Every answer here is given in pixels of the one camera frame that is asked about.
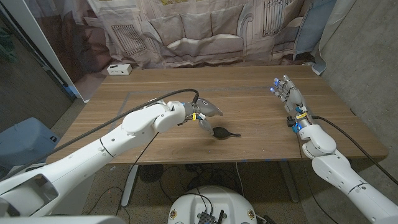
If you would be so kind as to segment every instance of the black cable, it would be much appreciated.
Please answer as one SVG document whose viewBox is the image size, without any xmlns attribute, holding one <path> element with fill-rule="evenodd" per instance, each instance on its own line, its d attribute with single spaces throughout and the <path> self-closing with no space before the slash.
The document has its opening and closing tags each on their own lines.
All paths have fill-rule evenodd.
<svg viewBox="0 0 398 224">
<path fill-rule="evenodd" d="M 339 128 L 337 125 L 333 124 L 331 121 L 327 120 L 326 118 L 322 118 L 320 116 L 312 116 L 312 119 L 321 119 L 322 121 L 325 121 L 326 123 L 332 125 L 334 128 L 336 128 L 339 132 L 343 133 L 349 140 L 351 140 L 351 142 L 353 142 L 355 144 L 356 147 L 358 147 L 359 150 L 361 150 L 363 152 L 363 154 L 365 154 L 365 156 L 373 162 L 374 165 L 376 165 L 384 174 L 386 174 L 388 176 L 388 178 L 390 178 L 394 183 L 396 183 L 396 185 L 398 185 L 398 181 L 390 175 L 390 173 L 388 173 L 388 171 L 386 171 L 382 166 L 380 166 L 380 164 L 378 164 L 372 157 L 371 155 L 368 154 L 368 152 L 366 152 L 349 134 L 345 133 L 345 131 L 343 131 L 341 128 Z"/>
<path fill-rule="evenodd" d="M 305 168 L 305 164 L 304 164 L 304 160 L 303 160 L 303 155 L 302 155 L 302 153 L 301 153 L 300 138 L 299 138 L 298 134 L 296 134 L 296 135 L 297 135 L 297 142 L 298 142 L 298 150 L 300 151 L 301 163 L 302 163 L 302 165 L 303 165 L 303 167 L 304 167 L 305 177 L 306 177 L 306 179 L 307 179 L 307 184 L 308 184 L 308 187 L 310 188 L 312 198 L 314 199 L 315 203 L 317 203 L 318 207 L 323 211 L 323 213 L 325 213 L 334 223 L 338 224 L 338 222 L 336 222 L 336 220 L 334 220 L 334 219 L 322 208 L 322 206 L 319 204 L 318 200 L 315 198 L 315 195 L 313 194 L 312 187 L 311 187 L 311 184 L 310 184 L 310 179 L 308 178 L 307 168 Z"/>
<path fill-rule="evenodd" d="M 106 189 L 106 190 L 104 191 L 104 193 L 102 193 L 101 196 L 99 196 L 99 198 L 98 198 L 98 200 L 95 202 L 93 208 L 92 208 L 89 212 L 87 212 L 87 215 L 89 215 L 89 214 L 94 210 L 94 208 L 97 206 L 98 202 L 101 200 L 101 198 L 104 196 L 104 194 L 105 194 L 106 192 L 108 192 L 109 190 L 111 190 L 111 189 L 119 189 L 120 192 L 123 193 L 123 190 L 122 190 L 120 187 L 110 187 L 110 188 Z"/>
<path fill-rule="evenodd" d="M 94 208 L 96 208 L 98 202 L 101 200 L 101 198 L 104 196 L 104 194 L 105 194 L 106 192 L 108 192 L 109 190 L 111 190 L 111 189 L 119 189 L 120 192 L 122 193 L 122 196 L 123 196 L 123 190 L 122 190 L 120 187 L 110 187 L 110 188 L 106 189 L 106 190 L 101 194 L 101 196 L 99 196 L 99 199 L 95 202 L 93 208 L 87 213 L 87 215 L 90 215 L 90 213 L 94 210 Z M 128 212 L 124 207 L 120 206 L 120 201 L 119 201 L 119 207 L 118 207 L 118 209 L 116 210 L 116 214 L 115 214 L 115 215 L 117 216 L 118 213 L 119 213 L 119 211 L 120 211 L 120 208 L 123 208 L 124 211 L 126 211 L 127 216 L 129 217 L 129 224 L 130 224 L 130 223 L 131 223 L 131 221 L 130 221 L 130 219 L 131 219 L 131 218 L 130 218 L 130 214 L 129 214 L 129 212 Z"/>
<path fill-rule="evenodd" d="M 169 170 L 169 169 L 171 169 L 171 168 L 177 168 L 178 169 L 178 174 L 179 174 L 179 176 L 180 176 L 180 185 L 181 185 L 181 187 L 182 187 L 182 189 L 184 189 L 184 191 L 187 191 L 187 189 L 184 187 L 184 185 L 182 184 L 182 181 L 181 181 L 181 169 L 178 167 L 178 166 L 170 166 L 170 167 L 168 167 L 168 168 L 166 168 L 164 171 L 163 171 L 163 174 L 167 171 L 167 170 Z"/>
<path fill-rule="evenodd" d="M 178 171 L 180 172 L 180 185 L 181 185 L 181 187 L 182 187 L 182 189 L 183 189 L 184 191 L 187 191 L 187 190 L 185 189 L 185 187 L 183 186 L 182 181 L 181 181 L 181 169 L 180 169 L 178 166 L 171 166 L 171 167 L 166 168 L 166 169 L 163 171 L 163 174 L 160 176 L 159 185 L 160 185 L 160 189 L 163 191 L 163 194 L 164 194 L 172 203 L 174 203 L 174 201 L 172 200 L 172 198 L 171 198 L 169 195 L 167 195 L 166 191 L 163 189 L 162 177 L 163 177 L 163 175 L 165 174 L 165 172 L 166 172 L 167 170 L 169 170 L 169 169 L 171 169 L 171 168 L 173 168 L 173 167 L 177 168 Z"/>
<path fill-rule="evenodd" d="M 204 197 L 205 199 L 207 199 L 207 201 L 209 201 L 209 203 L 210 203 L 210 205 L 211 205 L 211 212 L 210 212 L 210 215 L 213 214 L 213 204 L 211 203 L 210 199 L 208 199 L 206 196 L 204 196 L 204 195 L 199 195 L 199 194 L 196 194 L 196 193 L 185 193 L 185 194 L 183 194 L 183 195 L 181 195 L 181 196 L 184 196 L 184 195 L 196 195 L 196 196 Z"/>
<path fill-rule="evenodd" d="M 126 210 L 126 208 L 122 207 L 124 211 L 127 213 L 127 216 L 129 217 L 129 224 L 131 224 L 131 218 L 129 212 Z"/>
<path fill-rule="evenodd" d="M 124 211 L 127 213 L 127 216 L 129 217 L 129 224 L 131 224 L 130 214 L 129 214 L 129 212 L 126 210 L 126 208 L 124 208 L 124 207 L 122 207 L 122 206 L 119 206 L 119 209 L 118 209 L 118 211 L 116 212 L 116 216 L 118 215 L 118 213 L 119 213 L 119 211 L 120 211 L 121 208 L 123 208 Z"/>
<path fill-rule="evenodd" d="M 43 156 L 40 156 L 39 158 L 33 160 L 32 162 L 29 162 L 29 163 L 27 163 L 27 164 L 21 166 L 20 168 L 18 168 L 18 169 L 16 169 L 16 170 L 12 171 L 12 172 L 10 172 L 10 173 L 8 173 L 5 177 L 3 177 L 2 179 L 0 179 L 0 181 L 6 180 L 6 179 L 12 177 L 13 175 L 19 173 L 20 171 L 22 171 L 22 170 L 28 168 L 29 166 L 31 166 L 31 165 L 33 165 L 33 164 L 35 164 L 35 163 L 41 161 L 42 159 L 45 159 L 45 158 L 47 158 L 48 156 L 51 156 L 52 154 L 58 152 L 59 150 L 61 150 L 61 149 L 65 148 L 65 147 L 67 147 L 67 146 L 69 146 L 69 145 L 71 145 L 71 144 L 73 144 L 73 143 L 75 143 L 75 142 L 81 140 L 82 138 L 84 138 L 84 137 L 86 137 L 86 136 L 88 136 L 88 135 L 91 135 L 91 134 L 93 134 L 94 132 L 96 132 L 96 131 L 98 131 L 98 130 L 100 130 L 100 129 L 102 129 L 102 128 L 104 128 L 104 127 L 110 125 L 110 124 L 112 124 L 113 122 L 119 120 L 120 118 L 126 116 L 126 115 L 129 114 L 129 113 L 132 113 L 132 112 L 134 112 L 134 111 L 136 111 L 136 110 L 139 110 L 139 109 L 141 109 L 141 108 L 143 108 L 143 107 L 145 107 L 145 106 L 148 106 L 148 105 L 150 105 L 150 104 L 153 104 L 153 103 L 155 103 L 156 101 L 163 100 L 163 99 L 166 98 L 166 97 L 175 95 L 175 94 L 177 94 L 177 93 L 187 92 L 187 91 L 191 91 L 191 92 L 196 93 L 195 97 L 194 97 L 193 100 L 192 100 L 192 103 L 196 103 L 196 102 L 198 101 L 198 98 L 199 98 L 199 92 L 198 92 L 197 90 L 194 90 L 194 89 L 177 90 L 177 91 L 173 91 L 173 92 L 171 92 L 171 93 L 165 94 L 165 95 L 163 95 L 163 96 L 161 96 L 161 97 L 159 97 L 159 98 L 155 98 L 155 99 L 153 99 L 153 100 L 148 101 L 147 103 L 141 104 L 141 105 L 139 105 L 139 106 L 137 106 L 137 107 L 135 107 L 135 108 L 133 108 L 133 109 L 131 109 L 131 110 L 128 110 L 128 111 L 124 112 L 123 114 L 118 115 L 118 116 L 116 116 L 115 118 L 113 118 L 113 119 L 111 119 L 111 120 L 109 120 L 109 121 L 107 121 L 107 122 L 105 122 L 105 123 L 99 125 L 98 127 L 93 128 L 93 129 L 87 131 L 86 133 L 84 133 L 84 134 L 82 134 L 82 135 L 80 135 L 80 136 L 78 136 L 78 137 L 76 137 L 76 138 L 74 138 L 74 139 L 72 139 L 72 140 L 66 142 L 65 144 L 63 144 L 63 145 L 61 145 L 61 146 L 55 148 L 54 150 L 52 150 L 52 151 L 50 151 L 50 152 L 44 154 Z"/>
<path fill-rule="evenodd" d="M 131 171 L 131 169 L 136 165 L 137 161 L 139 160 L 139 158 L 141 158 L 141 156 L 143 155 L 143 153 L 145 152 L 145 150 L 147 150 L 148 146 L 152 143 L 152 141 L 155 140 L 155 138 L 156 138 L 156 136 L 157 136 L 158 134 L 159 134 L 159 133 L 156 133 L 155 136 L 152 138 L 152 140 L 150 140 L 150 142 L 148 143 L 148 145 L 145 147 L 145 149 L 142 150 L 141 154 L 138 156 L 138 158 L 136 159 L 136 161 L 132 164 L 132 166 L 131 166 L 131 168 L 130 168 L 130 171 Z"/>
<path fill-rule="evenodd" d="M 197 187 L 197 191 L 198 191 L 198 194 L 199 194 L 201 200 L 205 204 L 205 213 L 207 214 L 207 205 L 206 205 L 205 199 L 203 199 L 203 196 L 200 194 L 199 187 Z"/>
</svg>

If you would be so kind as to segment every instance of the robot finger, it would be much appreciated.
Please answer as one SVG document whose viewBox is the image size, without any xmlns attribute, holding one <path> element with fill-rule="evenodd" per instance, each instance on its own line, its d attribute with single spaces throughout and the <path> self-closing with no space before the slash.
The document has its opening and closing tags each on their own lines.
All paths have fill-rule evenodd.
<svg viewBox="0 0 398 224">
<path fill-rule="evenodd" d="M 273 93 L 275 96 L 278 96 L 278 98 L 280 98 L 280 100 L 281 100 L 282 102 L 285 102 L 285 101 L 286 101 L 286 97 L 285 97 L 285 96 L 282 96 L 282 93 L 281 93 L 281 92 L 275 90 L 274 88 L 270 88 L 269 90 L 270 90 L 271 93 Z"/>
<path fill-rule="evenodd" d="M 284 87 L 285 82 L 280 81 L 278 78 L 274 79 L 274 85 L 278 88 L 278 90 L 282 90 Z"/>
<path fill-rule="evenodd" d="M 284 80 L 285 81 L 290 81 L 290 78 L 287 75 L 284 75 Z"/>
</svg>

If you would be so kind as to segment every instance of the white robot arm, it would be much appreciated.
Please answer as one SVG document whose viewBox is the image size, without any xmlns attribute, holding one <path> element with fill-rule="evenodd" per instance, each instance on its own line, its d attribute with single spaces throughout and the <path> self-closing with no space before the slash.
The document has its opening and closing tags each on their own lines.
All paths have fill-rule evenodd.
<svg viewBox="0 0 398 224">
<path fill-rule="evenodd" d="M 0 217 L 51 214 L 64 196 L 114 157 L 150 142 L 157 133 L 186 122 L 192 114 L 198 114 L 200 126 L 206 124 L 211 133 L 205 116 L 222 115 L 222 112 L 202 99 L 197 103 L 158 101 L 128 114 L 110 133 L 69 156 L 0 182 Z"/>
<path fill-rule="evenodd" d="M 336 148 L 335 140 L 313 122 L 304 97 L 287 75 L 274 80 L 271 92 L 284 103 L 292 116 L 290 125 L 303 144 L 304 154 L 312 159 L 312 167 L 322 179 L 341 190 L 371 223 L 397 223 L 398 206 L 368 184 L 350 166 Z"/>
</svg>

